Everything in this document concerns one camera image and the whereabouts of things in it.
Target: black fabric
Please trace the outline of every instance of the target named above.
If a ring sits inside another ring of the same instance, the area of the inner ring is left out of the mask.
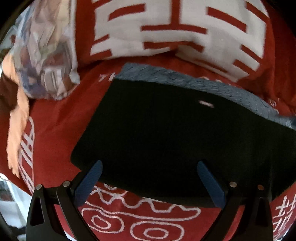
[[[211,103],[214,108],[199,101]],[[274,199],[296,176],[296,133],[222,97],[175,86],[114,80],[71,161],[103,162],[100,181],[164,202],[212,207],[196,171],[205,159],[248,197]]]

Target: metal pin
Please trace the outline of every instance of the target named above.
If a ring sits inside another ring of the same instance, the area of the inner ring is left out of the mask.
[[[70,182],[69,181],[65,181],[65,182],[63,182],[63,187],[68,187],[68,186],[70,186]]]
[[[262,185],[258,185],[258,189],[259,189],[260,191],[263,191],[263,190],[264,190],[264,187],[263,187]]]
[[[237,183],[235,182],[230,182],[229,186],[231,186],[232,188],[236,188],[237,187]]]
[[[40,190],[42,188],[42,185],[41,184],[38,184],[37,186],[36,186],[36,190]]]

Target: beige cloth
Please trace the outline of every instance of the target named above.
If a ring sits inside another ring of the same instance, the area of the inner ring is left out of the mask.
[[[13,82],[19,85],[20,81],[15,72],[15,65],[12,55],[5,56],[2,62],[3,73]],[[19,176],[18,169],[18,152],[22,141],[22,134],[26,128],[29,118],[29,100],[19,85],[17,91],[17,105],[14,110],[10,112],[9,131],[7,138],[7,160],[8,166],[12,169],[13,174]]]

